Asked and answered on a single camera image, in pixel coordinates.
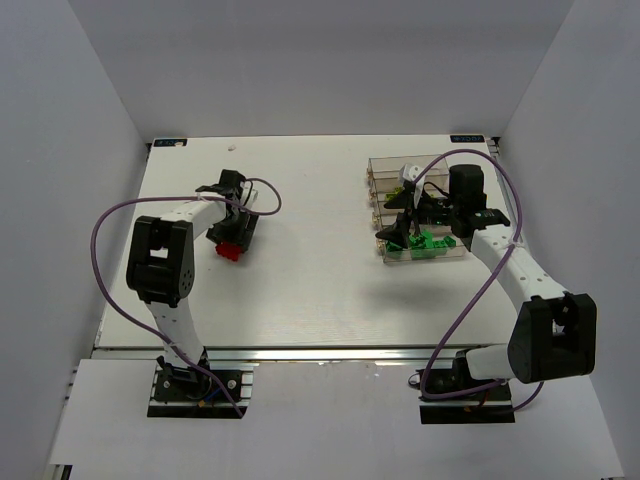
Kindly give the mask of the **small green lego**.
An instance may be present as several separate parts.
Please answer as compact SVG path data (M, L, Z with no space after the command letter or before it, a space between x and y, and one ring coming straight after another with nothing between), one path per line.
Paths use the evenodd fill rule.
M443 238L443 241L447 244L449 248L454 248L457 245L456 240L450 236L445 236Z

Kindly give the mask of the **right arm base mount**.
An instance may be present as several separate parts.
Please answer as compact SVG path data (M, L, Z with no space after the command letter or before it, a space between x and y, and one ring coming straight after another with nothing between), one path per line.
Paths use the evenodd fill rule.
M408 387L419 393L419 413L422 425L513 424L512 395L508 385L473 394L456 395L440 400L426 399L420 391L423 369L416 370Z

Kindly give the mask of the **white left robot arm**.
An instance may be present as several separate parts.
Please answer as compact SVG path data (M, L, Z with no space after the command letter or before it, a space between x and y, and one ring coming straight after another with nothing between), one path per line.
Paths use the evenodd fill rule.
M224 170L216 184L197 191L214 198L189 201L160 217L136 219L126 271L127 286L169 338L159 359L161 368L170 379L193 385L203 382L204 375L172 347L192 363L208 366L187 300L195 281L195 240L204 236L219 256L237 261L248 250L258 222L256 214L239 208L250 208L257 197L253 183L241 173Z

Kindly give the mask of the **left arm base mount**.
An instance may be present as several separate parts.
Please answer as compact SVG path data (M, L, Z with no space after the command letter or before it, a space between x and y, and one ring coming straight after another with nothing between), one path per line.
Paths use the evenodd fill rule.
M191 367L174 368L163 356L159 356L156 363L147 407L148 418L240 418L223 389L210 376ZM251 397L253 372L247 369L211 369L206 361L201 361L200 366L221 381L239 411L245 414Z

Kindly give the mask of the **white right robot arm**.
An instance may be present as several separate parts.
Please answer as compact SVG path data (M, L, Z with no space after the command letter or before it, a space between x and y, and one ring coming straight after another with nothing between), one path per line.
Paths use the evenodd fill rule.
M505 344L460 351L444 385L424 372L425 399L470 396L503 382L525 384L589 375L596 363L597 307L587 294L574 294L553 280L516 241L516 226L487 205L484 174L477 165L455 165L440 198L424 189L421 170L406 164L400 187L387 198L397 210L395 222L377 232L394 250L423 253L428 245L423 226L450 227L454 238L491 272L514 306L517 319Z

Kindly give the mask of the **red jagged lego pieces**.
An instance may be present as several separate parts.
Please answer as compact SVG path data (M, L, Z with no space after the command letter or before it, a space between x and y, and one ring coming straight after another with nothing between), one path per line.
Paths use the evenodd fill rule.
M244 254L245 249L241 245L233 243L222 242L215 246L216 253L232 262L238 262L241 256Z

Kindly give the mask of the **green square lego brick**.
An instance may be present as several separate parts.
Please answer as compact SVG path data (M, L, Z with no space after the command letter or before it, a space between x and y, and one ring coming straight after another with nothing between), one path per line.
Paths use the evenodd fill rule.
M422 231L420 234L409 236L410 250L426 250L432 249L433 247L433 235L428 231Z

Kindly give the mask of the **lime square lego brick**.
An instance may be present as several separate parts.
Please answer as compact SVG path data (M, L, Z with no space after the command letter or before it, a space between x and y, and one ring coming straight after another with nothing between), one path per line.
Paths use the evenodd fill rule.
M392 192L386 193L385 194L385 200L386 201L390 201L393 198L395 198L397 195L399 195L400 193L402 193L404 190L403 187L396 187Z

